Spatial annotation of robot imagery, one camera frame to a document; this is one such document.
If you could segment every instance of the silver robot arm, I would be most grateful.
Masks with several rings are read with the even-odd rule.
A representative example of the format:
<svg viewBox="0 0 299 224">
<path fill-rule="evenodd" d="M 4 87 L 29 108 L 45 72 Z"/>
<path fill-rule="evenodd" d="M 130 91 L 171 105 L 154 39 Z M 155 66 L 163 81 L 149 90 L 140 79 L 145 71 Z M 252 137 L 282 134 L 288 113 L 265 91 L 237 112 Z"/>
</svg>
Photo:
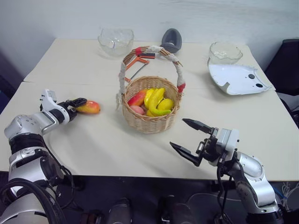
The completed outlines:
<svg viewBox="0 0 299 224">
<path fill-rule="evenodd" d="M 8 188 L 5 200 L 9 206 L 0 217 L 0 224 L 54 223 L 54 216 L 59 213 L 58 209 L 51 216 L 44 209 L 49 202 L 52 202 L 51 209 L 55 208 L 56 188 L 64 174 L 49 155 L 43 135 L 57 128 L 59 124 L 65 125 L 73 120 L 77 115 L 74 107 L 85 104 L 86 99 L 78 98 L 56 104 L 55 93 L 45 89 L 40 100 L 41 112 L 15 117 L 4 131 L 12 151 L 9 158 L 8 184 L 34 183 L 44 189 L 43 193 L 48 199 L 44 198 L 41 202 L 33 193 L 27 194 L 26 188 L 21 184 Z"/>
<path fill-rule="evenodd" d="M 265 177 L 264 165 L 254 156 L 237 151 L 239 131 L 209 127 L 199 121 L 183 119 L 196 130 L 210 134 L 210 138 L 200 142 L 196 154 L 182 146 L 170 142 L 171 146 L 184 158 L 199 166 L 202 158 L 212 166 L 221 169 L 220 175 L 233 177 L 236 190 L 248 215 L 249 224 L 283 224 L 283 219 L 275 199 L 272 186 Z"/>
</svg>

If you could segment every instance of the glass bowl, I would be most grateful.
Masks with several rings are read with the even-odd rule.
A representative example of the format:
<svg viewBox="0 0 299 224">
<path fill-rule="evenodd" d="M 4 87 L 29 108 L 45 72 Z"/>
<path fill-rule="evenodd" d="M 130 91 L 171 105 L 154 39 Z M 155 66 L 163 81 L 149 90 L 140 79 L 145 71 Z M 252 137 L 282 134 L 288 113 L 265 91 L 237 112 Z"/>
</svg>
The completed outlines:
<svg viewBox="0 0 299 224">
<path fill-rule="evenodd" d="M 210 63 L 212 64 L 235 64 L 243 56 L 240 49 L 225 42 L 215 42 L 210 46 Z"/>
<path fill-rule="evenodd" d="M 134 33 L 131 29 L 104 28 L 98 41 L 102 49 L 110 56 L 128 54 L 133 46 Z"/>
</svg>

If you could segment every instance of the white rope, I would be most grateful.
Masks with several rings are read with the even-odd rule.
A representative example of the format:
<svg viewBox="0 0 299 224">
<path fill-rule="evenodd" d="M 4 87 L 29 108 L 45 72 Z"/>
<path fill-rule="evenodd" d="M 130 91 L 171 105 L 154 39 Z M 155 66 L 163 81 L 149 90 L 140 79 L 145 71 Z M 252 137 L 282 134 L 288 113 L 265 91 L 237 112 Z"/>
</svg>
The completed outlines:
<svg viewBox="0 0 299 224">
<path fill-rule="evenodd" d="M 144 54 L 147 54 L 147 53 L 159 53 L 160 50 L 162 50 L 163 48 L 162 47 L 159 47 L 159 46 L 150 46 L 148 47 L 145 51 L 144 51 Z"/>
<path fill-rule="evenodd" d="M 178 74 L 178 81 L 177 81 L 177 86 L 180 86 L 185 83 L 185 80 L 183 79 L 183 71 L 182 71 L 182 66 L 179 64 L 174 64 L 174 66 L 177 69 L 177 74 Z"/>
<path fill-rule="evenodd" d="M 121 71 L 119 73 L 119 81 L 120 81 L 120 91 L 116 94 L 116 109 L 119 108 L 121 104 L 121 96 L 126 92 L 126 87 L 125 87 L 125 73 L 126 73 L 126 68 L 127 66 L 125 65 L 124 62 L 121 63 Z"/>
<path fill-rule="evenodd" d="M 174 54 L 166 55 L 164 57 L 172 62 L 178 62 L 178 58 Z"/>
<path fill-rule="evenodd" d="M 296 186 L 293 189 L 289 187 L 289 182 L 284 183 L 283 186 L 281 187 L 282 194 L 285 197 L 281 199 L 281 203 L 282 206 L 284 206 L 287 211 L 290 210 L 288 206 L 288 198 L 296 189 L 299 189 L 299 182 L 296 184 Z"/>
</svg>

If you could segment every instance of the white table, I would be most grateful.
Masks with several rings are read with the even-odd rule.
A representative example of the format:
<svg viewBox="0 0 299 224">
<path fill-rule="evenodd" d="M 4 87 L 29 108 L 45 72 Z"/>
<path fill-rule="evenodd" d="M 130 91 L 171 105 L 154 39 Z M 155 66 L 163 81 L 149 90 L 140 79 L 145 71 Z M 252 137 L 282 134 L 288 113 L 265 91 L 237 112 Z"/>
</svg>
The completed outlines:
<svg viewBox="0 0 299 224">
<path fill-rule="evenodd" d="M 85 97 L 101 104 L 99 115 L 80 114 L 45 137 L 73 174 L 216 179 L 216 169 L 207 161 L 198 168 L 169 145 L 172 141 L 195 153 L 206 135 L 181 121 L 192 118 L 239 129 L 238 149 L 258 157 L 269 180 L 299 179 L 299 131 L 274 91 L 232 97 L 214 85 L 186 88 L 175 125 L 163 133 L 142 134 L 127 125 L 121 110 L 115 110 L 118 85 L 24 82 L 2 112 L 0 128 L 18 114 L 37 112 L 44 88 L 54 90 L 58 101 Z M 3 132 L 0 148 L 0 170 L 8 170 L 11 152 Z"/>
<path fill-rule="evenodd" d="M 133 47 L 159 45 L 154 42 L 135 42 Z M 183 64 L 186 88 L 209 88 L 214 83 L 209 76 L 207 60 L 208 44 L 183 43 L 176 54 Z M 248 46 L 239 46 L 243 57 L 237 64 L 245 64 L 258 69 L 259 77 L 271 85 Z M 35 83 L 119 85 L 118 74 L 123 58 L 108 57 L 99 47 L 97 40 L 56 39 L 37 66 L 24 79 Z M 175 67 L 164 58 L 149 59 L 150 63 L 136 77 L 160 76 L 176 84 Z M 131 77 L 142 64 L 136 63 L 127 72 Z"/>
</svg>

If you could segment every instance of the basket handle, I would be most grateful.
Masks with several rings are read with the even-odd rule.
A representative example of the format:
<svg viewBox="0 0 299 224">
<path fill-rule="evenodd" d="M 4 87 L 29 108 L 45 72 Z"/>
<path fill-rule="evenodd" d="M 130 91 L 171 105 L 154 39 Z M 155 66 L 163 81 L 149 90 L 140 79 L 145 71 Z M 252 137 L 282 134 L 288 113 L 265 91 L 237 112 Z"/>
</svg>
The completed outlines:
<svg viewBox="0 0 299 224">
<path fill-rule="evenodd" d="M 182 64 L 179 62 L 178 58 L 170 53 L 169 51 L 165 50 L 162 47 L 159 46 L 145 46 L 145 47 L 138 47 L 136 49 L 133 49 L 122 61 L 121 63 L 121 71 L 119 74 L 119 81 L 120 81 L 120 94 L 124 94 L 126 92 L 125 88 L 125 72 L 126 72 L 126 67 L 127 64 L 132 60 L 133 57 L 138 56 L 142 53 L 160 53 L 163 55 L 166 59 L 172 61 L 174 66 L 176 67 L 177 74 L 178 74 L 178 80 L 177 80 L 177 87 L 178 87 L 178 92 L 182 93 L 183 89 L 186 86 L 186 83 L 183 79 L 183 72 L 182 72 Z"/>
</svg>

